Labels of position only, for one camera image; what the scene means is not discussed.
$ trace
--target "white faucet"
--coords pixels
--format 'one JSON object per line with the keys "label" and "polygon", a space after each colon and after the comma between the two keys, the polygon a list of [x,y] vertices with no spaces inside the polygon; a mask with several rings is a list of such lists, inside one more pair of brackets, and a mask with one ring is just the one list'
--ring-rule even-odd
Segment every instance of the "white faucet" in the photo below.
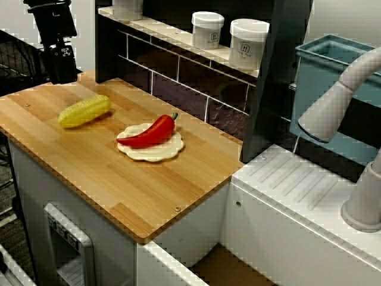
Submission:
{"label": "white faucet", "polygon": [[[299,127],[313,139],[328,143],[338,131],[353,93],[379,69],[381,47],[366,52],[349,65],[339,80],[303,113]],[[381,150],[361,174],[356,189],[341,208],[341,215],[359,231],[381,229]]]}

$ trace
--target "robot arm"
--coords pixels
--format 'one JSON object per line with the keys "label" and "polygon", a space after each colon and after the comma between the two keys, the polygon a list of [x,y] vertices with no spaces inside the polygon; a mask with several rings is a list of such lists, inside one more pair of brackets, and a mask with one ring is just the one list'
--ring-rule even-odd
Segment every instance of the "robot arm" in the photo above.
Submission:
{"label": "robot arm", "polygon": [[24,0],[41,36],[40,58],[53,84],[77,80],[73,48],[64,38],[77,36],[69,6],[71,0]]}

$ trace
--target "blue basket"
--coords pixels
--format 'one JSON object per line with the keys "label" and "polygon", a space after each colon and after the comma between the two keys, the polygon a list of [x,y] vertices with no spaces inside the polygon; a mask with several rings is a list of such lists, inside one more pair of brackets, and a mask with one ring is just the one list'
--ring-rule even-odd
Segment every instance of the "blue basket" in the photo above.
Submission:
{"label": "blue basket", "polygon": [[[330,151],[366,165],[378,150],[339,132],[327,143],[311,139],[298,127],[297,121],[305,110],[320,98],[342,72],[359,56],[374,49],[335,35],[326,35],[296,48],[301,57],[293,104],[290,131]],[[355,92],[354,98],[381,108],[381,71],[370,76]]]}

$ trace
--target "wooden cutting board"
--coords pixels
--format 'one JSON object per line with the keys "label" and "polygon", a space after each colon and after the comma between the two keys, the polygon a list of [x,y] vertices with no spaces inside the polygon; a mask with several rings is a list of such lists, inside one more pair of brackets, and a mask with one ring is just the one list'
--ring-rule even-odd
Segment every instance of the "wooden cutting board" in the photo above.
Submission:
{"label": "wooden cutting board", "polygon": [[[95,94],[110,98],[108,114],[74,129],[58,125],[64,108]],[[174,112],[185,143],[175,158],[134,161],[118,150],[115,138],[126,127]],[[97,84],[93,71],[75,83],[48,83],[0,98],[0,131],[141,244],[243,166],[242,141],[120,79]]]}

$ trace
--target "plate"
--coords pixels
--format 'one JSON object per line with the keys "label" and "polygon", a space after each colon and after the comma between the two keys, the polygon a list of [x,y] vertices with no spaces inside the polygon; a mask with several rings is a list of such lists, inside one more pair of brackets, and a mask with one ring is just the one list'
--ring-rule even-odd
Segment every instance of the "plate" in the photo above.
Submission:
{"label": "plate", "polygon": [[[117,138],[132,137],[147,130],[152,123],[143,123],[140,125],[132,125],[127,127],[122,133],[119,133]],[[153,145],[147,148],[131,148],[118,143],[118,149],[124,152],[131,159],[145,160],[149,162],[158,162],[163,159],[170,159],[184,147],[181,134],[177,131],[172,132],[171,138],[161,144]]]}

